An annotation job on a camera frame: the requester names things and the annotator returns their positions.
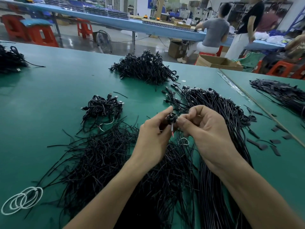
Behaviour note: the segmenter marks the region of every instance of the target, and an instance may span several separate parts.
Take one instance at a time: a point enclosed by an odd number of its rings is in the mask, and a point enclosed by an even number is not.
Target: teal table surface
[[[241,71],[231,71],[231,70],[222,70],[223,73],[238,87],[240,87],[245,93],[251,96],[255,102],[264,108],[267,112],[277,115],[276,119],[294,136],[296,136],[302,143],[305,144],[305,129],[301,126],[303,122],[300,117],[292,114],[288,110],[285,110],[281,106],[273,103],[267,97],[263,96],[256,91],[255,88],[252,88],[250,85],[250,80],[256,79],[269,79],[276,80],[282,83],[290,84],[291,86],[298,86],[301,90],[305,91],[305,80],[290,79],[262,74],[246,73]]]
[[[168,107],[161,93],[164,86],[156,87],[131,78],[120,79],[117,74],[110,73],[108,68],[118,62],[120,56],[30,44],[13,46],[25,55],[27,61],[46,68],[31,65],[20,73],[0,76],[1,205],[9,197],[35,185],[31,181],[38,181],[59,160],[65,148],[47,146],[70,142],[62,129],[71,135],[78,132],[84,115],[80,108],[86,106],[93,95],[106,97],[109,92],[115,91],[127,96],[128,99],[118,95],[119,100],[125,103],[122,117],[127,116],[126,122],[130,124],[135,123],[139,116],[140,125],[147,116],[152,117]],[[262,111],[231,88],[217,69],[169,62],[164,64],[177,70],[180,76],[178,82],[182,84],[213,88],[237,105],[243,107],[245,104],[253,110]],[[270,148],[260,151],[247,143],[254,168],[305,219],[305,150],[294,139],[284,140],[284,132],[269,130],[275,125],[274,121],[259,115],[257,121],[252,123],[251,129],[261,139],[280,139],[282,143],[277,145],[280,157],[275,156]],[[58,199],[61,190],[62,186],[56,185],[53,189],[46,189],[40,203]],[[0,228],[58,228],[61,209],[40,203],[33,207],[26,219],[27,210],[0,215]],[[183,227],[179,219],[175,218],[174,222],[174,229]]]

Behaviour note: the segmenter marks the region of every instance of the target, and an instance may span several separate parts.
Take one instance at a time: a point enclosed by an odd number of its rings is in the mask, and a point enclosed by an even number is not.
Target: worker
[[[257,32],[268,32],[273,30],[277,26],[279,20],[279,16],[275,14],[277,10],[278,6],[273,5],[269,12],[265,13],[262,16],[262,20],[258,24],[256,29]]]
[[[305,27],[302,34],[289,42],[282,51],[269,53],[263,58],[260,73],[266,74],[280,60],[296,64],[304,53]]]
[[[65,229],[114,227],[136,185],[165,155],[171,126],[163,131],[160,126],[172,111],[170,106],[141,125],[129,160]],[[305,228],[283,197],[238,153],[221,115],[198,105],[178,117],[177,127],[193,137],[205,164],[227,187],[253,229]]]
[[[249,3],[254,6],[242,19],[242,26],[237,31],[225,56],[228,59],[238,59],[245,47],[255,40],[254,31],[262,19],[265,6],[263,0],[249,0]]]
[[[225,3],[219,9],[218,18],[208,19],[203,23],[197,24],[195,30],[202,29],[204,31],[204,29],[207,29],[204,41],[194,43],[186,56],[178,58],[177,61],[185,64],[195,51],[216,54],[219,51],[220,43],[227,41],[230,24],[224,18],[229,14],[230,10],[231,5]]]

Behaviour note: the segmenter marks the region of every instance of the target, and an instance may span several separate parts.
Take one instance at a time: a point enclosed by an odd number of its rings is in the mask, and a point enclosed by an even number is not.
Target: white pants
[[[242,51],[249,44],[248,34],[237,34],[226,54],[228,59],[238,59]]]
[[[219,47],[206,47],[202,45],[202,42],[197,42],[190,47],[189,52],[186,54],[186,56],[191,56],[195,51],[216,54],[219,51]]]

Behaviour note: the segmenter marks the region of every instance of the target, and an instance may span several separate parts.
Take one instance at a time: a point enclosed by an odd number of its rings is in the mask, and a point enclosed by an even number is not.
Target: pile of black cables
[[[292,87],[289,84],[265,79],[250,80],[250,84],[253,88],[270,94],[278,102],[272,100],[264,94],[263,95],[269,98],[275,104],[288,109],[290,112],[304,120],[305,92],[299,89],[297,86]]]
[[[104,122],[103,119],[107,118],[108,121],[113,122],[114,119],[120,118],[123,111],[123,102],[117,100],[118,96],[112,97],[111,93],[108,94],[107,99],[94,95],[92,99],[88,102],[88,106],[82,107],[81,109],[86,111],[83,116],[83,130],[85,130],[86,121],[89,119],[94,119],[94,123],[90,126],[90,130],[93,126],[98,126],[101,128],[104,124],[99,124]],[[101,117],[99,123],[96,122],[97,118]]]
[[[69,150],[37,184],[42,186],[48,181],[43,189],[66,185],[59,199],[45,204],[63,208],[61,215],[72,219],[120,171],[130,157],[138,133],[137,127],[120,120],[105,132],[100,131],[67,145]],[[177,205],[185,228],[194,228],[192,149],[179,135],[176,140],[176,143],[169,143],[163,160],[136,186],[115,228],[170,229]],[[190,193],[190,200],[184,198],[184,191]]]
[[[18,53],[16,47],[11,46],[10,51],[7,51],[0,44],[0,73],[17,72],[21,67],[27,67],[27,62],[24,60],[24,55]]]
[[[189,109],[196,105],[205,105],[223,116],[227,124],[230,137],[236,150],[252,166],[251,158],[246,147],[246,137],[242,130],[244,124],[249,124],[252,119],[244,115],[243,110],[230,99],[225,99],[216,91],[209,88],[190,88],[183,86],[182,89],[172,84],[175,92],[169,88],[162,92],[166,95],[164,100],[174,106],[179,113],[188,113]],[[233,201],[231,209],[236,225],[231,219],[226,206],[222,182],[214,175],[204,161],[200,161],[198,167],[198,200],[200,204],[201,228],[251,228],[245,216],[241,213],[237,204]]]
[[[163,65],[159,52],[154,55],[150,51],[144,51],[139,57],[129,53],[120,59],[119,63],[114,63],[109,70],[118,71],[121,79],[132,77],[156,85],[168,82],[168,79],[176,81],[179,77],[177,71],[171,71],[168,66]]]

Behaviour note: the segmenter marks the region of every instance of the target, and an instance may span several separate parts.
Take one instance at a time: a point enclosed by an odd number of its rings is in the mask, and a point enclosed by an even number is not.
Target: factory floor
[[[0,11],[0,16],[5,14],[15,14],[12,12]],[[30,18],[29,15],[23,15],[25,19]],[[51,27],[54,34],[56,35],[56,29],[54,26]],[[133,53],[132,47],[132,37],[126,34],[121,33],[120,30],[108,29],[102,26],[92,25],[93,32],[104,30],[106,31],[111,38],[112,53],[113,55],[126,56],[128,53]],[[90,51],[100,53],[97,43],[93,41],[92,35],[87,36],[86,39],[83,39],[82,36],[78,36],[77,25],[68,25],[61,26],[59,25],[59,31],[61,33],[62,39],[56,37],[56,40],[59,45],[62,45],[63,48]],[[177,62],[177,59],[170,57],[168,55],[168,47],[170,44],[170,39],[165,37],[160,38],[151,38],[147,34],[137,33],[138,37],[135,41],[135,55],[140,56],[144,50],[150,50],[152,53],[159,51],[159,54],[162,56],[163,61],[167,62]],[[3,23],[0,23],[0,40],[2,41],[14,41],[14,42],[23,42],[16,38],[9,38],[6,29]],[[193,54],[189,60],[188,64],[194,64],[197,59],[197,54]]]

